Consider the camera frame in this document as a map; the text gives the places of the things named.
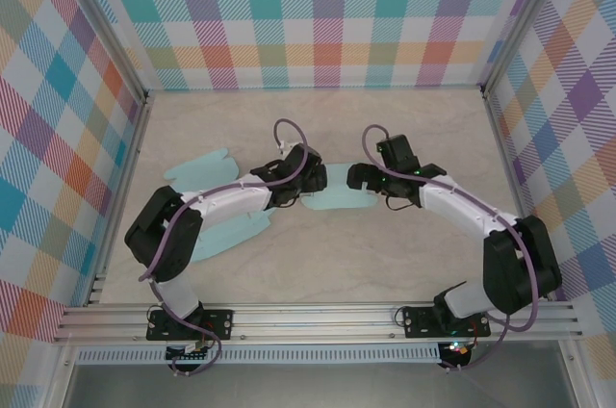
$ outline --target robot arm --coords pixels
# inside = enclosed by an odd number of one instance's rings
[[[381,193],[386,198],[404,198],[458,226],[483,246],[482,282],[462,283],[434,298],[433,313],[445,332],[455,330],[471,315],[498,309],[511,315],[532,302],[529,275],[518,246],[494,214],[487,214],[460,192],[455,181],[440,167],[421,166],[405,136],[394,136],[377,144],[388,169],[430,179],[411,181],[385,173],[377,166],[359,164],[350,168],[347,184],[352,189]],[[471,199],[490,208],[479,198]],[[533,263],[539,295],[558,288],[562,279],[545,224],[535,216],[518,218],[491,208],[520,234]]]
[[[192,317],[192,314],[198,314],[200,302],[185,268],[201,230],[243,214],[283,207],[302,193],[321,191],[326,187],[325,166],[319,153],[310,147],[306,165],[295,179],[282,185],[255,187],[254,184],[275,182],[290,176],[302,161],[304,145],[283,145],[281,154],[282,159],[252,169],[238,179],[236,188],[198,198],[173,225],[151,278],[164,303],[180,319],[199,322],[199,318]],[[200,191],[179,193],[169,186],[154,192],[124,238],[141,264],[150,266],[171,218],[199,194]]]

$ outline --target black mounting plate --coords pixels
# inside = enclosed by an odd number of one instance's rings
[[[148,317],[145,338],[148,341],[201,341],[202,334],[187,328],[170,317],[164,310],[153,310]],[[231,339],[232,310],[203,310],[199,325],[212,331],[221,341]]]
[[[402,323],[404,324],[404,336],[406,338],[473,338],[475,330],[472,323],[477,328],[478,338],[487,338],[490,336],[490,323],[486,320],[485,323],[481,319],[485,318],[483,314],[474,314],[463,319],[461,326],[457,331],[448,334],[441,328],[438,320],[434,316],[432,307],[404,307],[402,308]]]

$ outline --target metal rail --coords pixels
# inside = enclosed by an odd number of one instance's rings
[[[152,344],[145,339],[146,312],[151,304],[91,305],[66,309],[56,343],[62,345]],[[447,338],[407,340],[394,323],[395,311],[403,306],[430,306],[430,303],[374,304],[267,304],[206,305],[208,309],[232,309],[233,333],[225,345],[243,344],[386,344],[400,342],[438,343]],[[512,316],[521,324],[529,316],[525,308]],[[502,326],[493,323],[495,341]],[[525,333],[508,333],[508,341],[560,341],[581,338],[581,329],[569,302],[540,302],[539,316]]]

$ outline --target plaid fabric backdrop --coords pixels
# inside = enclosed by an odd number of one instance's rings
[[[0,406],[33,406],[138,103],[75,0],[0,0]]]
[[[526,207],[616,395],[616,0],[548,0],[495,94]]]
[[[476,84],[511,13],[504,0],[112,1],[129,56],[163,89]]]

